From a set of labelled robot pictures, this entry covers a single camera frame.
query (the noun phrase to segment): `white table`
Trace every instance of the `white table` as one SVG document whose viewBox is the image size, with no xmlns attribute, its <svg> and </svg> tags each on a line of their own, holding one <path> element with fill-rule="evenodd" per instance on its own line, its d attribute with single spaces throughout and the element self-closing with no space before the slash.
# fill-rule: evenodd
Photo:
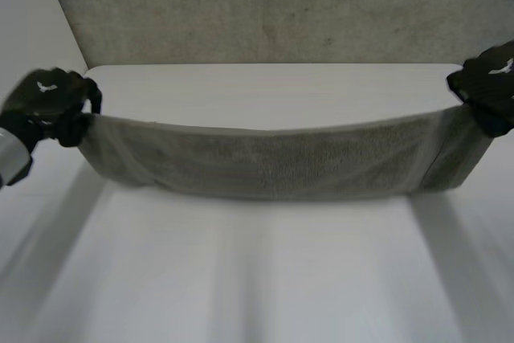
<svg viewBox="0 0 514 343">
<path fill-rule="evenodd" d="M 292 129 L 455 105 L 444 79 L 456 68 L 107 66 L 88 75 L 107 115 Z M 512 341 L 513 141 L 496 140 L 455 191 L 317 203 L 127 188 L 76 150 L 42 144 L 31 178 L 2 192 L 0 341 Z"/>
</svg>

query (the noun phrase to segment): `robotic arm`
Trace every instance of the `robotic arm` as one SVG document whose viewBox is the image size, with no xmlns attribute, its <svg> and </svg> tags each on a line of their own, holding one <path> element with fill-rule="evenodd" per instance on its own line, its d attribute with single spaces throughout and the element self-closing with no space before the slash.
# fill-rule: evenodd
<svg viewBox="0 0 514 343">
<path fill-rule="evenodd" d="M 64 147 L 80 143 L 89 123 L 81 113 L 86 100 L 100 113 L 96 83 L 73 71 L 36 70 L 19 82 L 0 112 L 0 187 L 29 174 L 39 141 L 55 138 Z"/>
</svg>

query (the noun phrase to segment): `gray wall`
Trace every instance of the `gray wall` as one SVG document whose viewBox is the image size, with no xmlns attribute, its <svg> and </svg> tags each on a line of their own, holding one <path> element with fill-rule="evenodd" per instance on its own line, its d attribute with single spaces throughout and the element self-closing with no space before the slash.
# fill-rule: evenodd
<svg viewBox="0 0 514 343">
<path fill-rule="evenodd" d="M 514 38 L 513 0 L 60 0 L 90 67 L 462 63 Z"/>
</svg>

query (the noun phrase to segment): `gray towel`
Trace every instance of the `gray towel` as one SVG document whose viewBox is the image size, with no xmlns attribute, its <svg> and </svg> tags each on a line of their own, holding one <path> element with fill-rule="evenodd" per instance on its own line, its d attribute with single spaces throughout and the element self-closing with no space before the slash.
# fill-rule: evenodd
<svg viewBox="0 0 514 343">
<path fill-rule="evenodd" d="M 463 183 L 491 143 L 469 108 L 323 129 L 260 131 L 92 116 L 80 146 L 106 178 L 232 198 L 341 199 Z"/>
</svg>

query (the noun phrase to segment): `white surface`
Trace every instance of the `white surface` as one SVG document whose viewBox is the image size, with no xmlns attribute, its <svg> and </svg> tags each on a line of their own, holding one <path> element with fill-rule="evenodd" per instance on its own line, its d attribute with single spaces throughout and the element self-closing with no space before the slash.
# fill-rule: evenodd
<svg viewBox="0 0 514 343">
<path fill-rule="evenodd" d="M 58 1 L 0 0 L 0 100 L 25 73 L 37 67 L 62 67 L 81 73 L 87 70 Z M 37 312 L 34 302 L 45 288 L 43 282 L 37 283 L 37 274 L 30 286 L 22 280 L 14 285 L 5 272 L 20 261 L 17 257 L 22 257 L 23 247 L 31 247 L 33 232 L 51 221 L 75 179 L 74 170 L 80 166 L 81 158 L 76 154 L 68 172 L 59 174 L 59 167 L 53 162 L 55 157 L 66 161 L 73 152 L 56 153 L 52 145 L 39 146 L 35 178 L 0 193 L 1 342 L 16 342 L 26 330 Z M 48 160 L 49 168 L 40 165 L 45 162 L 40 160 Z"/>
<path fill-rule="evenodd" d="M 199 65 L 89 75 L 105 114 L 285 129 L 444 108 L 455 103 L 441 92 L 452 70 Z M 398 75 L 409 71 L 415 82 Z M 247 88 L 236 90 L 238 80 Z M 284 108 L 277 95 L 290 96 Z M 376 97 L 360 104 L 363 96 Z M 310 99 L 316 108 L 300 108 Z M 75 182 L 4 270 L 0 304 L 32 321 L 26 342 L 512 341 L 511 153 L 511 137 L 495 141 L 448 194 L 277 203 L 128 189 L 103 182 L 76 153 L 47 152 L 59 160 L 37 164 L 28 191 L 50 194 L 52 165 Z M 7 327 L 2 337 L 14 336 Z"/>
<path fill-rule="evenodd" d="M 105 114 L 176 125 L 295 129 L 359 124 L 457 105 L 454 64 L 100 66 Z"/>
<path fill-rule="evenodd" d="M 38 67 L 87 70 L 59 2 L 0 0 L 0 100 Z"/>
</svg>

